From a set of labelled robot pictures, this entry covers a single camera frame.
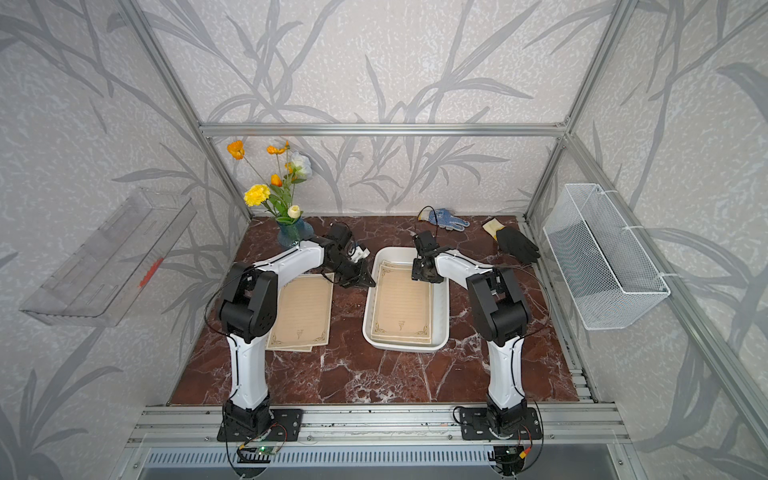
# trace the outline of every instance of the brown marble surface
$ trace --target brown marble surface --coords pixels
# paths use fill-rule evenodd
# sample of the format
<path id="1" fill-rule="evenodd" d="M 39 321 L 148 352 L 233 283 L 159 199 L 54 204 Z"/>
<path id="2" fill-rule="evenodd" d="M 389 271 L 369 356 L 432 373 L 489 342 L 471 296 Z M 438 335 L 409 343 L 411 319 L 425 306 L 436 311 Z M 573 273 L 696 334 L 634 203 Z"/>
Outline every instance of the brown marble surface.
<path id="1" fill-rule="evenodd" d="M 496 217 L 517 227 L 514 217 Z M 467 257 L 493 264 L 518 265 L 498 251 L 483 229 L 490 217 L 465 217 L 472 225 L 464 232 L 440 229 L 438 242 L 459 249 Z M 334 221 L 346 222 L 358 241 L 371 250 L 412 247 L 410 231 L 433 229 L 426 222 L 414 227 L 413 217 L 311 217 L 315 232 L 325 233 Z M 253 262 L 278 254 L 277 226 L 272 220 L 250 225 L 236 260 Z M 544 298 L 536 280 L 516 271 L 534 321 L 522 352 L 522 384 L 534 400 L 577 401 L 571 375 L 562 355 Z M 329 344 L 311 353 L 266 353 L 266 383 L 273 404 L 350 402 L 484 402 L 488 389 L 488 347 L 472 328 L 466 290 L 450 285 L 450 339 L 437 353 L 400 353 L 380 350 L 362 336 L 367 290 L 333 289 Z M 203 329 L 171 403 L 220 405 L 230 391 L 227 341 Z"/>

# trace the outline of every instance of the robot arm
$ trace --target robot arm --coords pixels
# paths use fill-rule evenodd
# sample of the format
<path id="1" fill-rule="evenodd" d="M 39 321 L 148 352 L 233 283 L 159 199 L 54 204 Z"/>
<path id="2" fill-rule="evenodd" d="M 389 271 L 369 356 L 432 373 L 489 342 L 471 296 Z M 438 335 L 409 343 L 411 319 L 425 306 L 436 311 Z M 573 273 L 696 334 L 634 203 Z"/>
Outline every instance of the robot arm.
<path id="1" fill-rule="evenodd" d="M 277 318 L 277 295 L 297 276 L 317 267 L 334 272 L 342 287 L 375 286 L 368 273 L 368 250 L 351 244 L 352 232 L 334 224 L 325 237 L 253 265 L 236 263 L 222 290 L 219 318 L 230 346 L 232 389 L 225 417 L 238 434 L 254 437 L 271 425 L 266 387 L 266 341 Z"/>
<path id="2" fill-rule="evenodd" d="M 488 423 L 496 435 L 508 436 L 525 419 L 528 408 L 520 378 L 531 311 L 515 275 L 511 268 L 478 263 L 440 247 L 428 231 L 416 235 L 414 243 L 414 280 L 441 283 L 448 278 L 468 291 L 474 327 L 488 342 Z"/>

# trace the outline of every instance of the white wire mesh basket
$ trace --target white wire mesh basket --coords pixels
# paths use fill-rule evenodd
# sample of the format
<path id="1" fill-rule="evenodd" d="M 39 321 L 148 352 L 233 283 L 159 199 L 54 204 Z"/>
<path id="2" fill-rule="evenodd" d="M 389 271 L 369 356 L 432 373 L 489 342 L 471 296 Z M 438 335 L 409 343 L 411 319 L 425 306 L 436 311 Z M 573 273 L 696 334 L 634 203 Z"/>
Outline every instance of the white wire mesh basket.
<path id="1" fill-rule="evenodd" d="M 544 233 L 587 330 L 626 328 L 670 294 L 600 185 L 565 184 Z"/>

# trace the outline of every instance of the wallpaper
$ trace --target wallpaper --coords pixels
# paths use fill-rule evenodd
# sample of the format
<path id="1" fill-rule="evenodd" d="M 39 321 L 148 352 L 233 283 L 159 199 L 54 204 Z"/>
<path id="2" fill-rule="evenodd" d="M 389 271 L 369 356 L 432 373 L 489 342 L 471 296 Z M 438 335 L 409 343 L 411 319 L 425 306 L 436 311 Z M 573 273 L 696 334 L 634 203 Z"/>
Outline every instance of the wallpaper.
<path id="1" fill-rule="evenodd" d="M 313 176 L 296 186 L 294 197 L 308 214 L 415 214 L 425 205 L 459 214 L 522 214 L 554 147 L 550 137 L 238 139 L 244 140 L 248 161 L 267 180 L 277 172 L 275 157 L 266 153 L 269 144 L 289 141 L 292 149 L 311 159 Z M 234 140 L 215 139 L 220 156 L 245 191 L 263 182 L 248 163 L 227 153 L 227 144 Z"/>
<path id="2" fill-rule="evenodd" d="M 106 478 L 165 403 L 246 221 L 110 2 L 0 4 L 0 477 Z M 138 186 L 197 215 L 114 328 L 18 311 Z"/>
<path id="3" fill-rule="evenodd" d="M 768 2 L 635 12 L 579 137 L 768 395 Z"/>
<path id="4" fill-rule="evenodd" d="M 598 398 L 618 404 L 651 480 L 768 478 L 768 458 L 666 300 L 626 329 L 584 329 L 541 228 L 565 184 L 586 181 L 564 154 L 531 226 Z"/>
<path id="5" fill-rule="evenodd" d="M 201 121 L 283 123 L 563 121 L 614 6 L 140 3 Z"/>

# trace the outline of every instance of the stack of paper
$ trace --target stack of paper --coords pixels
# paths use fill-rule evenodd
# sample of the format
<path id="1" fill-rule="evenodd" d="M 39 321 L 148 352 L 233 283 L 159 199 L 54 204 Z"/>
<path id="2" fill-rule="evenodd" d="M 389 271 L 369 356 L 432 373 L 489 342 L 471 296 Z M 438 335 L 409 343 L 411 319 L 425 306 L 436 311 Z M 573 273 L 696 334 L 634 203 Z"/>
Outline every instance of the stack of paper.
<path id="1" fill-rule="evenodd" d="M 315 345 L 328 345 L 332 299 L 333 284 L 322 275 L 299 275 L 285 285 L 266 349 L 311 352 Z"/>
<path id="2" fill-rule="evenodd" d="M 411 269 L 411 265 L 382 262 L 376 282 L 371 339 L 432 342 L 432 284 L 413 280 Z"/>

